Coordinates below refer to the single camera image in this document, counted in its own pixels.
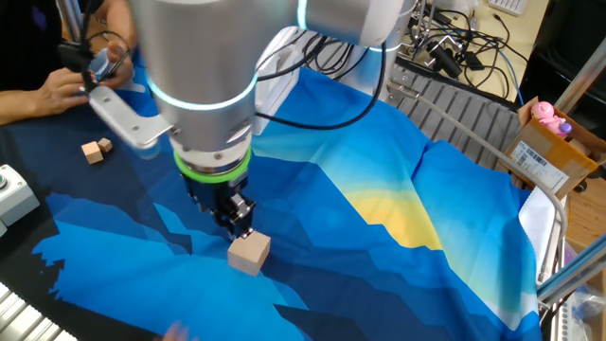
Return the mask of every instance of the wooden block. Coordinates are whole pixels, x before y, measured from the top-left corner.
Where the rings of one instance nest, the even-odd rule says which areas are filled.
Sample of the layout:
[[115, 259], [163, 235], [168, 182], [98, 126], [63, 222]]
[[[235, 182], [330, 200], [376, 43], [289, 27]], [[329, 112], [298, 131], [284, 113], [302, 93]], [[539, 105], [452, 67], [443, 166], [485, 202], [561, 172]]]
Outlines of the wooden block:
[[101, 149], [98, 148], [97, 142], [83, 145], [82, 151], [84, 152], [84, 156], [86, 156], [86, 161], [88, 161], [89, 165], [103, 161], [103, 154], [101, 153]]
[[112, 146], [112, 141], [108, 140], [105, 137], [103, 137], [99, 142], [97, 142], [97, 144], [101, 151], [104, 153], [109, 153], [110, 150], [114, 147]]
[[250, 276], [258, 275], [269, 254], [271, 238], [254, 231], [246, 239], [238, 238], [227, 250], [227, 263]]

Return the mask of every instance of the silver cylinder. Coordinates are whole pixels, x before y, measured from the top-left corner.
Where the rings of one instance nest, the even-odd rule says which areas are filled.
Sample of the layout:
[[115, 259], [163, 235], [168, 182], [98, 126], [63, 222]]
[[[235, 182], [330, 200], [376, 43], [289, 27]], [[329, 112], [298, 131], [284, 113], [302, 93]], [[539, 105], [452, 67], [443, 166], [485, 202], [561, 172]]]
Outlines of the silver cylinder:
[[[382, 42], [403, 0], [131, 0], [148, 81], [171, 143], [195, 169], [222, 170], [250, 144], [255, 68], [283, 27]], [[215, 158], [217, 152], [222, 157]]]
[[57, 0], [59, 13], [67, 28], [67, 33], [72, 42], [80, 41], [80, 30], [82, 28], [82, 12], [78, 0]]
[[[404, 37], [404, 33], [408, 29], [408, 22], [410, 21], [410, 16], [412, 15], [416, 3], [417, 0], [404, 1], [398, 22], [385, 41], [387, 44], [387, 67], [384, 74], [385, 82], [383, 83], [383, 89], [381, 90], [381, 95], [379, 97], [380, 100], [386, 100], [389, 96], [386, 80], [389, 80], [389, 76], [391, 75], [392, 65], [396, 61], [396, 57], [398, 57], [399, 46]], [[354, 64], [360, 61], [360, 58], [365, 54], [365, 51], [366, 47], [355, 46], [351, 52], [345, 70], [349, 70]], [[341, 83], [349, 85], [352, 88], [358, 89], [371, 96], [374, 95], [377, 90], [377, 83], [381, 72], [381, 59], [381, 48], [372, 47], [370, 51], [366, 52], [364, 59], [341, 79]]]
[[242, 142], [255, 114], [258, 56], [294, 21], [296, 2], [130, 3], [159, 111], [180, 132], [171, 138], [205, 153]]
[[596, 52], [568, 85], [556, 102], [556, 108], [565, 114], [570, 113], [591, 84], [599, 77], [604, 67], [606, 67], [606, 39], [597, 47]]

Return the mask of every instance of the person's hand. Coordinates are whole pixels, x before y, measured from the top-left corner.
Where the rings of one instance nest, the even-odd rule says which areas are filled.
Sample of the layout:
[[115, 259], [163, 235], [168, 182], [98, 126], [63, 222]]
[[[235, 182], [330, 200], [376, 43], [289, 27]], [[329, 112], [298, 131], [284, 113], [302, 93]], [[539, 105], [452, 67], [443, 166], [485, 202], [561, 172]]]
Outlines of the person's hand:
[[[107, 59], [110, 63], [117, 63], [124, 55], [126, 49], [123, 46], [120, 46], [116, 42], [110, 42], [107, 45]], [[133, 79], [133, 61], [131, 61], [131, 57], [127, 57], [122, 65], [116, 70], [116, 73], [110, 79], [106, 79], [101, 82], [101, 85], [105, 85], [112, 89], [117, 89], [118, 87], [124, 85], [126, 82]]]
[[57, 115], [65, 110], [88, 102], [85, 95], [76, 95], [84, 85], [82, 75], [67, 68], [53, 71], [45, 84], [33, 92], [34, 116]]
[[[164, 338], [158, 336], [155, 341], [187, 341], [187, 334], [187, 328], [182, 328], [181, 324], [177, 322], [170, 326], [170, 329]], [[194, 337], [192, 341], [200, 341], [200, 339]]]

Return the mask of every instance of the blue fabric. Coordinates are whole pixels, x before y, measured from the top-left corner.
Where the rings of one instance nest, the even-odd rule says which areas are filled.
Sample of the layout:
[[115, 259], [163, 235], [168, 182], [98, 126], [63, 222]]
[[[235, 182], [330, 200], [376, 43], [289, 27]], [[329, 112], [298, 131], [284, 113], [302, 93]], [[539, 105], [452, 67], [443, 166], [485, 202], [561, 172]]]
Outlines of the blue fabric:
[[[156, 113], [149, 93], [123, 95]], [[278, 115], [331, 124], [369, 100], [302, 70]], [[11, 129], [29, 154], [36, 134], [59, 135], [54, 150], [108, 135], [86, 124]], [[387, 104], [340, 131], [270, 123], [254, 138], [245, 194], [258, 204], [254, 228], [272, 238], [256, 278], [227, 265], [225, 232], [187, 197], [166, 139], [148, 161], [112, 140], [95, 166], [73, 151], [26, 160], [51, 188], [41, 199], [59, 233], [32, 253], [64, 261], [57, 299], [156, 333], [180, 320], [203, 340], [541, 338], [525, 310], [534, 256], [516, 218], [528, 193]], [[386, 206], [400, 218], [377, 213]]]

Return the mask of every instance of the cardboard box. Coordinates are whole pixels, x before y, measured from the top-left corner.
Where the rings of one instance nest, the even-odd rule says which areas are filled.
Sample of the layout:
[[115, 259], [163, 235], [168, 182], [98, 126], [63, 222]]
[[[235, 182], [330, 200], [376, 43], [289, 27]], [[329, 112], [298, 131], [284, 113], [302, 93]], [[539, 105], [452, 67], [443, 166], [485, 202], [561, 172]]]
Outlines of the cardboard box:
[[[575, 242], [570, 239], [566, 239], [568, 244], [572, 246], [575, 252], [580, 253], [585, 249], [585, 245], [580, 242]], [[587, 280], [587, 284], [594, 289], [599, 290], [602, 294], [606, 293], [606, 271], [602, 271], [599, 274], [593, 276]], [[583, 322], [587, 323], [591, 327], [591, 334], [593, 340], [606, 340], [606, 314], [598, 314], [591, 318], [587, 318]]]
[[[556, 109], [556, 115], [566, 118], [566, 122], [572, 125], [573, 131], [566, 139], [575, 142], [569, 144], [566, 139], [552, 133], [539, 119], [532, 116], [532, 107], [538, 102], [539, 99], [535, 98], [518, 111], [522, 131], [507, 148], [505, 155], [524, 169], [532, 171], [562, 199], [589, 173], [606, 163], [606, 142]], [[510, 171], [530, 186], [534, 186], [522, 174], [515, 170]]]

